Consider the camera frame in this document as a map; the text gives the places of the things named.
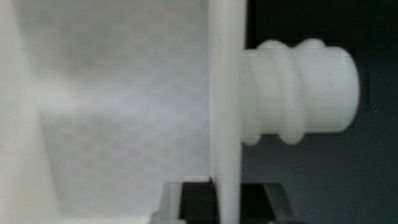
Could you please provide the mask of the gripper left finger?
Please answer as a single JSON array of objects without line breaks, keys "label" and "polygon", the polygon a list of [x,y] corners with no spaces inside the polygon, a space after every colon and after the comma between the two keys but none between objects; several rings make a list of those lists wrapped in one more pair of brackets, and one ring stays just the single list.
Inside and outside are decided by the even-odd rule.
[{"label": "gripper left finger", "polygon": [[213,181],[167,182],[149,224],[215,224]]}]

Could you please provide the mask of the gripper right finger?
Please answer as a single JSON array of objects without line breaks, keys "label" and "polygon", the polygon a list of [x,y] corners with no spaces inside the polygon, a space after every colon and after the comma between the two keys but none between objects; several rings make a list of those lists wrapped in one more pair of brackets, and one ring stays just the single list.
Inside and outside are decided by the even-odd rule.
[{"label": "gripper right finger", "polygon": [[296,218],[279,183],[241,185],[240,224],[295,224]]}]

